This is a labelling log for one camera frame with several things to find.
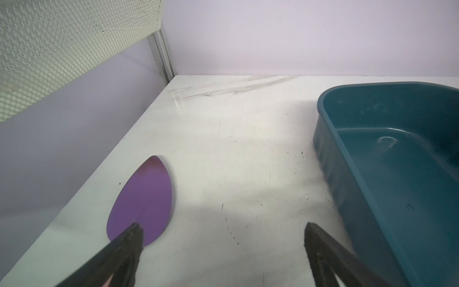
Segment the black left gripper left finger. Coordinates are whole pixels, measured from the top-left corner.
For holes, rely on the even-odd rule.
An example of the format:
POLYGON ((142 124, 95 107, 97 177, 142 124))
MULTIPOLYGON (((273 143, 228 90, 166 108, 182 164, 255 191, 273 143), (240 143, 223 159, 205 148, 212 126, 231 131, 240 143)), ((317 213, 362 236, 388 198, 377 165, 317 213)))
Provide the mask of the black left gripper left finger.
POLYGON ((59 287, 133 287, 143 251, 143 229, 133 223, 59 287))

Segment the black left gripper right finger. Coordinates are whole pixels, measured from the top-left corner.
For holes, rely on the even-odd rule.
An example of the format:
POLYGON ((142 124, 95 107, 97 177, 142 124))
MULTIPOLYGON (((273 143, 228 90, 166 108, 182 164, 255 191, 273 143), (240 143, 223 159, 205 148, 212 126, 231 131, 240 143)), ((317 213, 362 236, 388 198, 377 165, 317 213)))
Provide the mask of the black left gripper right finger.
POLYGON ((338 280, 347 287, 390 285, 315 223, 306 225, 304 247, 317 287, 338 287, 338 280))

